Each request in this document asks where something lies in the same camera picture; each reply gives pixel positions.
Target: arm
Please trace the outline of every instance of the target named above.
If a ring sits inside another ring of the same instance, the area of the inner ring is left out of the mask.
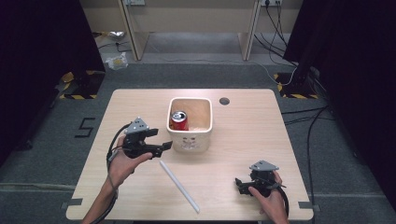
[[[124,137],[120,137],[117,146],[122,146]],[[91,223],[101,216],[110,205],[110,202],[124,180],[134,172],[134,169],[142,162],[152,157],[151,153],[143,154],[135,159],[130,159],[125,155],[122,148],[115,149],[119,152],[110,164],[108,176],[103,184],[98,196],[93,202],[87,215],[82,219],[82,223]]]
[[[276,182],[282,184],[282,179],[280,178],[277,171],[274,171],[274,175],[276,177]],[[282,195],[279,193],[279,191],[277,191],[277,189],[273,189],[268,198],[262,196],[259,191],[253,187],[249,187],[248,190],[262,205],[260,214],[265,213],[276,224],[289,223]]]

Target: forearm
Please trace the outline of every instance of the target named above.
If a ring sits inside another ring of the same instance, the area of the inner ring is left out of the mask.
[[[97,218],[99,218],[99,216],[101,216],[107,210],[113,196],[114,190],[107,179],[87,215],[84,217],[84,219],[82,219],[82,223],[92,223]]]

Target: red can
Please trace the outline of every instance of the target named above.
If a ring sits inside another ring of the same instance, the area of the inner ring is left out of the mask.
[[[187,121],[187,114],[184,111],[175,111],[171,117],[173,130],[188,131],[189,123]]]

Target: black backdrop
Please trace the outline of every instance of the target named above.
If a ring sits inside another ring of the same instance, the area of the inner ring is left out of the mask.
[[[0,1],[0,46],[3,164],[34,134],[62,75],[105,68],[78,0]]]
[[[285,58],[318,68],[346,137],[396,210],[394,6],[390,0],[304,0]],[[311,38],[317,34],[319,41]]]

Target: gray carpet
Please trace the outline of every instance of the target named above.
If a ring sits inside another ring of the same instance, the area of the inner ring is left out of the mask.
[[[292,71],[287,66],[267,69],[270,76]],[[327,104],[323,99],[280,97],[274,81],[257,64],[130,64],[119,71],[107,69],[96,99],[56,100],[32,139],[34,147],[14,151],[2,166],[0,223],[76,223],[65,217],[66,203],[72,197],[111,93],[116,89],[170,88],[272,89],[282,112]],[[283,118],[287,122],[316,113],[284,114]],[[85,121],[86,126],[93,127],[91,135],[76,138],[88,132],[78,129],[84,118],[94,118]],[[309,195],[306,141],[311,122],[286,126]],[[313,126],[310,147],[315,203],[320,208],[316,223],[396,223],[394,210],[368,167],[354,157],[331,110],[324,111]]]

